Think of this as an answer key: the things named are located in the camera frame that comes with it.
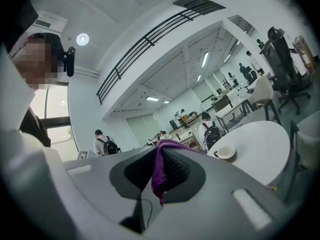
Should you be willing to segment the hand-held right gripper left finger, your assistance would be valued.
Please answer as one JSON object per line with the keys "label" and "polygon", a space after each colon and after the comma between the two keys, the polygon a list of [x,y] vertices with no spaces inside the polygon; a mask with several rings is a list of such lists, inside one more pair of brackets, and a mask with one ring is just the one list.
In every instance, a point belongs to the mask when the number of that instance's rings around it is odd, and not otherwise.
{"label": "hand-held right gripper left finger", "polygon": [[151,190],[155,146],[145,146],[113,155],[79,159],[64,167],[80,192],[110,219],[133,214],[141,200],[144,219],[158,214],[158,200]]}

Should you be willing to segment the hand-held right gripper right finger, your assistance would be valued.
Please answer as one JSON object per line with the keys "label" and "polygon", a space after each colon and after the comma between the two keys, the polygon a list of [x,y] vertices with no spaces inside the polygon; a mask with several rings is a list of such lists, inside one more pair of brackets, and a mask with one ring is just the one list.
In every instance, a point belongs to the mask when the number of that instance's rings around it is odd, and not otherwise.
{"label": "hand-held right gripper right finger", "polygon": [[164,155],[185,169],[164,195],[163,234],[272,234],[283,204],[236,166],[185,149]]}

